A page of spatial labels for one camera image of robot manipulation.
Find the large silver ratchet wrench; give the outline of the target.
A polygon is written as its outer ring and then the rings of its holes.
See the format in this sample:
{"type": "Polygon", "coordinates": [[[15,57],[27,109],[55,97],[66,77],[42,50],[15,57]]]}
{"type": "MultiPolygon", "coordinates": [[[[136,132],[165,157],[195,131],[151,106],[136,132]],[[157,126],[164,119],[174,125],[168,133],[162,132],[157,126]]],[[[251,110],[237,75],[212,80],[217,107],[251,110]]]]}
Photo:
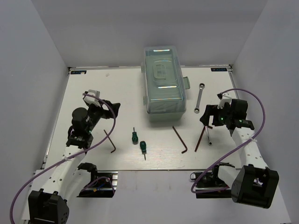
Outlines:
{"type": "Polygon", "coordinates": [[[201,102],[201,97],[202,97],[202,93],[203,93],[203,90],[205,88],[205,84],[204,83],[200,83],[199,84],[199,93],[198,93],[198,97],[197,97],[197,102],[196,102],[196,106],[194,108],[194,112],[196,114],[198,114],[200,112],[200,102],[201,102]]]}

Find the green stubby screwdriver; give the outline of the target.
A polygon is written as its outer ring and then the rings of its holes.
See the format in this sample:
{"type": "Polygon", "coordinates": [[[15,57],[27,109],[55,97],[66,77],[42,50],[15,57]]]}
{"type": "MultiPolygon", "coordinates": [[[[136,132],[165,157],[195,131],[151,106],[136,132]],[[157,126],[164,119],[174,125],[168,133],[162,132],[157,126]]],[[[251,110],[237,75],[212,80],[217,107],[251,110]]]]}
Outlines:
{"type": "Polygon", "coordinates": [[[140,142],[140,149],[142,151],[142,154],[144,156],[144,159],[146,160],[146,153],[147,153],[147,150],[146,150],[146,142],[145,141],[141,141],[140,142]]]}
{"type": "Polygon", "coordinates": [[[138,143],[138,136],[137,136],[137,132],[135,131],[135,128],[133,127],[133,132],[132,132],[132,143],[133,144],[137,144],[138,143]]]}

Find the green toolbox with clear lid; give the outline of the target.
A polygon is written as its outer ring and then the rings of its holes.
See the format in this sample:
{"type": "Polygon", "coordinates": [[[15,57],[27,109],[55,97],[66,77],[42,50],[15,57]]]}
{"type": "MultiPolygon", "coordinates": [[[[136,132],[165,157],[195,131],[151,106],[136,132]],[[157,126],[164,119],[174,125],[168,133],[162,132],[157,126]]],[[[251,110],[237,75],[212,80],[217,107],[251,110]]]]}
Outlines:
{"type": "Polygon", "coordinates": [[[149,120],[180,120],[186,112],[187,97],[176,48],[146,47],[141,70],[149,120]]]}

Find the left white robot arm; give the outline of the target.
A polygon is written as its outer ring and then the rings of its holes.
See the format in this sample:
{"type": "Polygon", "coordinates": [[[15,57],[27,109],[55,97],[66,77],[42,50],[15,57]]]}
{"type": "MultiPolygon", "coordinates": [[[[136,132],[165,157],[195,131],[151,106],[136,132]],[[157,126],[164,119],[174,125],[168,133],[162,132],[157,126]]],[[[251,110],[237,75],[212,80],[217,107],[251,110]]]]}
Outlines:
{"type": "Polygon", "coordinates": [[[85,96],[84,102],[87,108],[79,107],[72,112],[61,161],[52,167],[53,173],[45,184],[28,196],[32,224],[65,224],[70,213],[69,201],[98,183],[96,165],[82,160],[91,147],[92,130],[100,119],[116,119],[121,104],[91,96],[85,96]]]}

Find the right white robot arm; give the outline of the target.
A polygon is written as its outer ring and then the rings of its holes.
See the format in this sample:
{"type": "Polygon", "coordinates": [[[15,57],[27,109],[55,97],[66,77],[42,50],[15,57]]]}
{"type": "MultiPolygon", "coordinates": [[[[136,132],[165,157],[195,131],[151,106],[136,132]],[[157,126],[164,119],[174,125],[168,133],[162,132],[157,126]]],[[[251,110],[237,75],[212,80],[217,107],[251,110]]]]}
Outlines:
{"type": "Polygon", "coordinates": [[[241,169],[229,163],[218,162],[199,176],[199,188],[207,193],[212,188],[224,188],[235,203],[268,209],[275,195],[279,175],[263,160],[254,139],[254,125],[247,120],[248,103],[240,99],[222,99],[218,105],[207,105],[200,118],[205,126],[225,126],[239,147],[241,169]]]}

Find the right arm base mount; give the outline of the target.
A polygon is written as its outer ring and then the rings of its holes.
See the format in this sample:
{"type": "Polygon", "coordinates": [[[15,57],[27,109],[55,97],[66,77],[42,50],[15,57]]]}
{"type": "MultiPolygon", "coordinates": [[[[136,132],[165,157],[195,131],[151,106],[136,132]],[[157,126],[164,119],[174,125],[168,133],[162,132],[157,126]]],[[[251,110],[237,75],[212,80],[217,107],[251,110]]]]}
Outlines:
{"type": "Polygon", "coordinates": [[[215,192],[208,193],[197,193],[197,199],[216,199],[216,198],[231,198],[231,190],[219,190],[221,188],[226,187],[227,185],[218,177],[218,171],[220,166],[228,166],[233,167],[232,164],[220,162],[215,165],[212,170],[208,171],[196,184],[196,191],[201,190],[209,190],[209,189],[217,189],[215,192]]]}

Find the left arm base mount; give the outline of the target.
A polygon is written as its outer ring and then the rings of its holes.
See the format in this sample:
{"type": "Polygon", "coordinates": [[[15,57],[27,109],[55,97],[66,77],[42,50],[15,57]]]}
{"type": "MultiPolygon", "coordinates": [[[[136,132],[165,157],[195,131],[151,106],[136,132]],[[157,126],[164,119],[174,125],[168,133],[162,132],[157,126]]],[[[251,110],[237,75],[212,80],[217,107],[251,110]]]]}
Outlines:
{"type": "Polygon", "coordinates": [[[100,171],[96,165],[81,163],[79,170],[88,172],[88,184],[84,186],[78,197],[81,198],[112,198],[117,188],[117,171],[100,171]]]}

